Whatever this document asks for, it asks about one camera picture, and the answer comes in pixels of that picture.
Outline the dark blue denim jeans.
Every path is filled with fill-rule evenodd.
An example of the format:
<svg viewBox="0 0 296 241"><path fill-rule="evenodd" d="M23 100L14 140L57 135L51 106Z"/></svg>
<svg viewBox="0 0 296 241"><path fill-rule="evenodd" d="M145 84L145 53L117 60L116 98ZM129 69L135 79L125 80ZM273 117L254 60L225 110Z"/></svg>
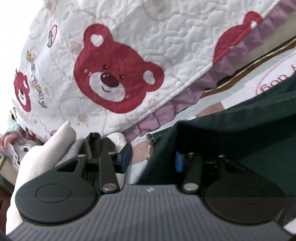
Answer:
<svg viewBox="0 0 296 241"><path fill-rule="evenodd" d="M169 128L138 180L174 184L176 153L223 155L279 186L287 197L280 224L295 232L295 76L229 109Z"/></svg>

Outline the dark brown folded garment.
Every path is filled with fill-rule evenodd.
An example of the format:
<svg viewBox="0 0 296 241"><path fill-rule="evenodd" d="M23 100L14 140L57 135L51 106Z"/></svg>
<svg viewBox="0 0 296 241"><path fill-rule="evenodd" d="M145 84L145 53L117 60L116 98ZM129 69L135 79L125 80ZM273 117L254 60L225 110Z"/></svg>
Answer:
<svg viewBox="0 0 296 241"><path fill-rule="evenodd" d="M115 152L115 144L108 137L102 138L99 133L90 133L86 140L90 147L92 159L99 158L101 153Z"/></svg>

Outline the grey folded garment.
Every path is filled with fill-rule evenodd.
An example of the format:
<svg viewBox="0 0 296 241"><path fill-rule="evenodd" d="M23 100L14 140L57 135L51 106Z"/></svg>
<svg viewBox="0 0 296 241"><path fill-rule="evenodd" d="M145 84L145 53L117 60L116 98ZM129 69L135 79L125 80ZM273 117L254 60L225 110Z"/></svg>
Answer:
<svg viewBox="0 0 296 241"><path fill-rule="evenodd" d="M55 164L55 167L82 154L85 154L88 158L92 158L90 145L85 138L78 139L76 142L74 142L62 159Z"/></svg>

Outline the white folded garment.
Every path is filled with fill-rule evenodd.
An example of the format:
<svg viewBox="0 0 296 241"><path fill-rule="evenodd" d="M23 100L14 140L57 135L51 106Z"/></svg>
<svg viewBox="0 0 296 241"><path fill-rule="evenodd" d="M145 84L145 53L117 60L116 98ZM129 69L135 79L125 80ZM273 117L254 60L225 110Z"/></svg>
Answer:
<svg viewBox="0 0 296 241"><path fill-rule="evenodd" d="M127 144L121 133L107 137L117 151ZM99 158L82 154L55 167L76 141L76 132L67 121L45 144L25 154L6 213L7 235L28 228L77 236L81 227L100 222L100 209L108 199L119 197L121 190L101 192Z"/></svg>

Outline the grey plush rabbit toy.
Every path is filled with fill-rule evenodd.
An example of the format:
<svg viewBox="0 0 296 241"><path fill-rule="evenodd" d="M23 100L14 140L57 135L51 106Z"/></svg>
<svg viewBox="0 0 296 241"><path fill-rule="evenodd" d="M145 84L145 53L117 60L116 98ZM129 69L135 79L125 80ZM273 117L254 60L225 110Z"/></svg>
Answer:
<svg viewBox="0 0 296 241"><path fill-rule="evenodd" d="M25 154L34 146L40 146L42 142L33 138L32 140L20 125L12 120L9 122L6 132L1 134L1 154L10 158L11 164L16 172Z"/></svg>

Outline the white bear print quilt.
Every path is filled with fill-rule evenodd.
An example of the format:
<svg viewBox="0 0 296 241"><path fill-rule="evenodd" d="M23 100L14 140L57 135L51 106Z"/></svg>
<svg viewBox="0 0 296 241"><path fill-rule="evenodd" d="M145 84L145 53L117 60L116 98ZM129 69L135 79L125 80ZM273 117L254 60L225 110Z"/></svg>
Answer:
<svg viewBox="0 0 296 241"><path fill-rule="evenodd" d="M295 1L30 1L11 112L33 140L70 121L129 141L173 120L285 23Z"/></svg>

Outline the checkered bed sheet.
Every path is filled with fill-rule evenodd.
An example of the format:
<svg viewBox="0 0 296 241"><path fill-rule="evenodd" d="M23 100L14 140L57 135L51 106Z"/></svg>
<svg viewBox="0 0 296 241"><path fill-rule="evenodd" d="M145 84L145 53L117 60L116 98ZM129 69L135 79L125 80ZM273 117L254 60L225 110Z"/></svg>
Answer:
<svg viewBox="0 0 296 241"><path fill-rule="evenodd" d="M235 106L285 81L295 73L295 48L268 54L240 71L215 90L204 93L193 106L178 113L173 121L150 132L160 134L177 121L186 121Z"/></svg>

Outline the beige mattress edge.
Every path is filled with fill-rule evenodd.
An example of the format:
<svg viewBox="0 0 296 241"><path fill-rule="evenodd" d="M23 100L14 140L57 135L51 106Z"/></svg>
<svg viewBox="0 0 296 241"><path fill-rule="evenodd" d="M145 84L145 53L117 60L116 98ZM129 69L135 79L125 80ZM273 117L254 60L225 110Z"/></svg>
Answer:
<svg viewBox="0 0 296 241"><path fill-rule="evenodd" d="M275 30L275 34L263 41L263 45L251 51L250 57L231 76L225 77L217 83L214 90L206 90L202 98L229 90L246 75L255 70L271 58L278 56L295 47L295 26L287 22Z"/></svg>

